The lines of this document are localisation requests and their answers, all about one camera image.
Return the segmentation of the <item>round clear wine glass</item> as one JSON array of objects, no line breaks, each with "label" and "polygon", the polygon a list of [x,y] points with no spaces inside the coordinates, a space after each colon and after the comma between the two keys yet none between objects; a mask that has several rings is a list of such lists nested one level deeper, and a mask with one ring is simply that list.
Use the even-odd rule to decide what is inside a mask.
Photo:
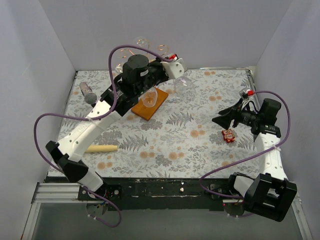
[{"label": "round clear wine glass", "polygon": [[115,66],[114,70],[117,74],[123,73],[123,65],[124,65],[124,62],[121,62]]}]

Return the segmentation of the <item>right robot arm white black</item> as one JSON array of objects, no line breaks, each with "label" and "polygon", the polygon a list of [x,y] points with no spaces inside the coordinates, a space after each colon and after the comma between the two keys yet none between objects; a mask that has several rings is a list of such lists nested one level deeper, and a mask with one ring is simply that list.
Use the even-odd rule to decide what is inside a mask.
[{"label": "right robot arm white black", "polygon": [[258,112],[240,99],[235,105],[221,110],[212,121],[223,128],[226,140],[231,140],[231,128],[238,124],[250,127],[253,141],[260,152],[259,172],[256,178],[235,172],[229,177],[227,195],[232,199],[243,197],[244,210],[281,222],[297,194],[297,186],[285,174],[280,148],[281,131],[275,125],[280,102],[266,98]]}]

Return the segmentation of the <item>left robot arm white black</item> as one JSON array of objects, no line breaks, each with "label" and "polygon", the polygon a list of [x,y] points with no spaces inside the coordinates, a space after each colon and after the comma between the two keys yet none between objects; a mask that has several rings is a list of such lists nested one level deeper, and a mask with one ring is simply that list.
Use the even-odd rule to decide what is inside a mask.
[{"label": "left robot arm white black", "polygon": [[172,79],[174,70],[183,73],[184,68],[177,59],[175,54],[154,61],[141,54],[130,56],[85,120],[57,142],[51,140],[46,144],[46,150],[69,182],[86,187],[95,200],[106,196],[107,184],[82,160],[85,151],[102,132],[135,106],[142,94]]}]

